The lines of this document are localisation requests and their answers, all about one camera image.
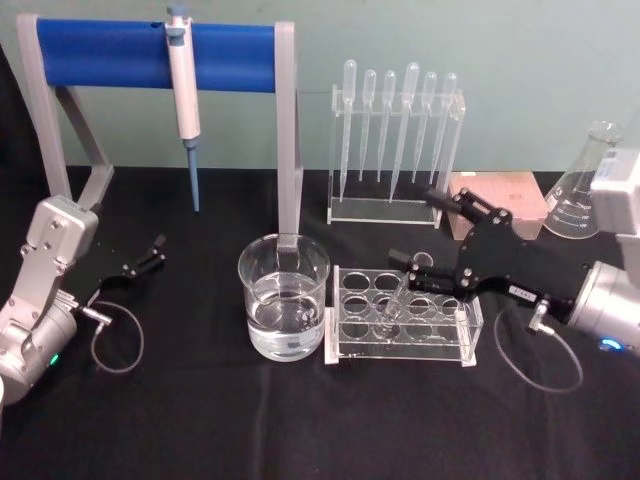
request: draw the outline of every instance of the plastic dropper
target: plastic dropper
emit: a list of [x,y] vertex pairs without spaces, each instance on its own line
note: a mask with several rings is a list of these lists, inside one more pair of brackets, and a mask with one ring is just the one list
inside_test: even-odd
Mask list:
[[418,76],[420,75],[420,67],[417,63],[411,62],[407,65],[407,71],[404,74],[404,84],[402,85],[402,118],[400,119],[400,130],[398,131],[398,145],[396,146],[396,158],[393,162],[393,173],[391,174],[391,190],[389,191],[389,201],[393,199],[393,194],[398,185],[398,177],[400,176],[400,164],[402,163],[402,154],[404,153],[404,142],[407,138],[407,125],[409,123],[409,113],[411,113],[411,105],[413,104],[413,96],[416,93],[418,85]]
[[420,117],[420,123],[418,124],[418,136],[416,137],[416,147],[413,151],[413,176],[411,181],[415,183],[416,173],[418,172],[418,164],[420,163],[420,156],[422,156],[422,146],[424,145],[424,136],[427,133],[427,121],[431,115],[431,103],[433,102],[433,96],[436,93],[436,84],[438,83],[438,75],[435,72],[427,72],[424,76],[424,83],[422,84],[422,116]]
[[344,102],[344,126],[342,129],[342,157],[340,159],[340,201],[347,184],[347,166],[349,164],[349,141],[351,137],[351,114],[353,101],[356,98],[356,69],[355,60],[344,62],[342,77],[342,101]]
[[387,130],[389,129],[389,117],[391,116],[391,105],[396,91],[396,72],[388,70],[384,74],[384,85],[382,87],[382,124],[380,125],[380,139],[378,140],[378,181],[380,181],[380,171],[382,170],[382,158],[384,157],[384,147],[387,143]]
[[455,73],[450,73],[444,81],[442,87],[442,95],[440,96],[440,104],[442,105],[442,112],[440,121],[438,122],[438,131],[436,133],[436,141],[433,145],[433,159],[431,160],[431,175],[429,176],[429,184],[433,182],[433,175],[438,169],[438,162],[440,159],[440,150],[442,149],[442,140],[444,139],[444,131],[447,126],[447,117],[449,116],[449,109],[453,103],[453,94],[456,91],[456,85],[458,83],[458,77]]
[[367,156],[367,142],[369,140],[369,121],[371,120],[371,109],[373,107],[373,97],[376,93],[376,72],[367,70],[364,72],[364,87],[362,88],[362,102],[364,112],[362,115],[362,134],[360,135],[360,177],[362,181],[362,170],[364,170],[364,160]]

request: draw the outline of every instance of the pipette stand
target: pipette stand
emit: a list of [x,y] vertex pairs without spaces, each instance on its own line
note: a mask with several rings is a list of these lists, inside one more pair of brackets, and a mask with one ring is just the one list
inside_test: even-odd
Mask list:
[[[57,97],[91,164],[91,175],[78,200],[80,206],[91,208],[102,200],[113,165],[83,113],[75,87],[171,89],[164,26],[149,21],[63,20],[21,14],[17,27],[30,112],[51,195],[71,198]],[[199,90],[275,94],[279,231],[298,233],[302,166],[294,24],[196,23],[193,43]]]
[[376,336],[403,273],[334,266],[334,307],[325,311],[325,364],[341,358],[444,360],[476,364],[483,318],[477,298],[461,303],[446,295],[411,292],[389,335]]
[[[361,80],[358,80],[357,85],[361,86],[361,83]],[[383,156],[382,176],[380,182],[378,182],[377,155],[383,110],[382,92],[378,89],[373,101],[362,181],[359,180],[359,155],[364,103],[362,91],[356,92],[351,120],[351,141],[349,144],[348,159],[349,171],[347,173],[344,196],[341,200],[340,162],[344,102],[342,100],[342,91],[338,89],[337,85],[333,86],[327,223],[330,224],[331,222],[337,221],[406,223],[434,225],[435,228],[439,227],[442,214],[439,210],[426,205],[423,200],[423,194],[427,185],[435,187],[443,193],[446,192],[466,111],[464,97],[461,90],[456,90],[451,107],[445,112],[448,114],[448,118],[439,161],[437,163],[438,167],[430,183],[429,170],[432,165],[433,143],[435,141],[440,117],[443,115],[442,94],[435,94],[430,109],[423,107],[422,94],[415,94],[408,122],[405,148],[402,155],[400,180],[394,192],[393,199],[389,201],[391,169],[393,168],[394,155],[397,147],[397,134],[402,116],[402,102],[399,93],[400,92],[396,91],[392,104]],[[413,156],[418,135],[418,126],[420,118],[425,115],[428,115],[427,131],[420,156],[421,160],[418,175],[416,181],[412,182]]]

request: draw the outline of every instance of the glass beaker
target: glass beaker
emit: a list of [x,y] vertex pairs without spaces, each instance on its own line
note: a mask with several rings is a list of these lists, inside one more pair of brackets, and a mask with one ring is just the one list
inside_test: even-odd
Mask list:
[[249,337],[265,357],[293,362],[311,354],[324,335],[329,257],[300,235],[272,234],[240,255]]
[[591,181],[604,153],[622,139],[621,128],[612,122],[594,122],[587,133],[580,155],[545,197],[549,214],[544,226],[564,238],[589,238],[598,233]]

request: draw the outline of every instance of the micropipette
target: micropipette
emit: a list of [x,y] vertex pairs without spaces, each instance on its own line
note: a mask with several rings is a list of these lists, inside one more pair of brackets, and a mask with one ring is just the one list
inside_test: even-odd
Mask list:
[[384,85],[382,87],[382,124],[380,125],[380,139],[378,140],[378,181],[380,181],[380,170],[382,170],[382,157],[384,157],[384,147],[387,143],[387,130],[389,129],[389,117],[391,116],[391,104],[396,91],[396,73],[388,70],[384,75]]
[[178,118],[178,132],[187,149],[193,210],[197,213],[200,211],[200,193],[198,192],[196,146],[200,136],[200,118],[191,39],[193,20],[186,16],[184,8],[179,5],[168,7],[167,13],[171,15],[171,23],[165,23],[165,31],[171,66],[171,84]]
[[344,62],[342,77],[342,101],[344,102],[344,126],[342,129],[342,157],[340,159],[340,201],[347,184],[347,166],[349,164],[349,141],[351,137],[351,114],[353,100],[356,97],[356,68],[355,60]]
[[391,190],[389,191],[389,201],[393,199],[393,194],[398,185],[398,177],[400,176],[400,164],[402,163],[402,154],[404,153],[404,142],[407,137],[407,125],[409,123],[409,113],[411,112],[411,104],[413,96],[416,93],[418,85],[418,76],[420,75],[420,67],[417,63],[412,62],[407,65],[407,71],[404,74],[404,84],[402,85],[402,118],[400,119],[400,130],[398,131],[398,145],[396,146],[396,158],[393,162],[393,173],[391,174]]
[[367,141],[369,140],[369,120],[371,120],[371,108],[373,107],[373,97],[376,93],[376,72],[367,70],[364,72],[364,87],[362,88],[362,102],[364,112],[362,114],[362,134],[360,135],[360,177],[362,181],[362,170],[364,170],[364,159],[367,156]]
[[429,184],[433,182],[433,175],[438,168],[438,161],[440,159],[440,150],[442,148],[442,140],[444,139],[444,130],[447,126],[447,117],[449,116],[449,109],[453,103],[453,94],[456,91],[456,84],[458,78],[455,73],[450,73],[444,81],[442,87],[442,96],[440,97],[440,104],[442,105],[442,112],[440,121],[438,122],[438,131],[436,132],[436,141],[433,145],[433,159],[431,160],[431,175],[429,175]]
[[431,102],[433,102],[437,83],[438,75],[436,75],[435,72],[427,72],[424,76],[424,83],[422,84],[422,117],[420,117],[416,147],[413,151],[413,176],[411,177],[413,183],[416,181],[418,164],[420,163],[420,156],[422,155],[422,145],[424,145],[424,136],[427,132],[427,121],[429,120],[429,115],[431,115]]

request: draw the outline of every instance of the erlenmeyer flask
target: erlenmeyer flask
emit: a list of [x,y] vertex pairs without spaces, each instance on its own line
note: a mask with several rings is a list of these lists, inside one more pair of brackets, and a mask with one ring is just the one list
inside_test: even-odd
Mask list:
[[545,197],[549,214],[544,226],[564,238],[589,238],[598,233],[591,203],[591,181],[607,149],[622,139],[612,122],[594,122],[580,155]]

